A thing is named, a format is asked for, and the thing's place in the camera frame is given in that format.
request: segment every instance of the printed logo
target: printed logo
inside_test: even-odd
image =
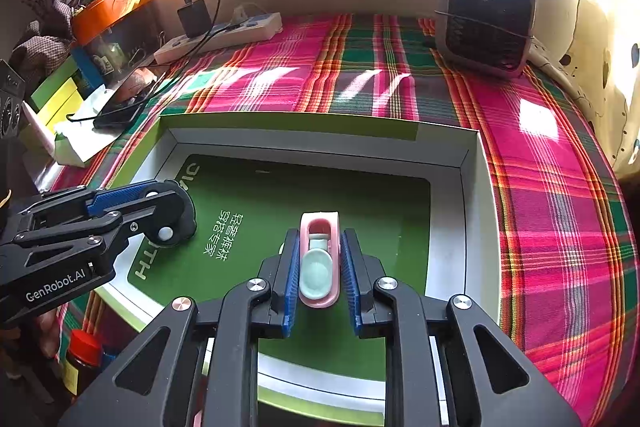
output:
[[[65,286],[69,286],[70,284],[73,284],[79,279],[84,279],[84,277],[86,277],[86,275],[84,273],[84,268],[82,268],[82,269],[76,270],[76,273],[74,275],[69,274],[63,279],[57,279],[53,281],[51,284],[44,285],[39,290],[36,290],[34,292],[27,292],[25,297],[29,302],[34,302],[37,299],[41,299],[52,292],[58,291],[64,288]]]

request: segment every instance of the black charger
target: black charger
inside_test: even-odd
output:
[[[204,0],[184,0],[185,6],[178,10],[178,17],[188,38],[204,35],[211,28],[211,17]]]

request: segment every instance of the blue gripper pad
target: blue gripper pad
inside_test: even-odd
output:
[[[360,314],[360,289],[356,280],[356,271],[353,268],[351,250],[344,232],[340,234],[340,275],[342,276],[342,289],[347,293],[351,326],[356,335],[362,327],[362,315]]]
[[[129,201],[139,200],[144,197],[149,185],[156,185],[157,183],[157,181],[152,180],[136,183],[135,185],[127,185],[123,188],[114,188],[112,190],[98,192],[95,195],[94,202],[86,206],[86,211],[91,217],[99,217],[107,208],[129,203]]]
[[[291,334],[293,322],[296,318],[296,304],[298,302],[298,284],[300,282],[300,232],[293,247],[293,255],[287,275],[287,285],[284,290],[284,320],[282,333],[285,338]]]

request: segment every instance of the red bottle cap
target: red bottle cap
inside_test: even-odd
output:
[[[100,366],[102,346],[98,339],[86,331],[71,330],[68,351],[84,363]]]

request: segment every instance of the fan grille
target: fan grille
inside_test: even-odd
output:
[[[532,0],[449,0],[447,47],[504,71],[517,70],[529,42]]]

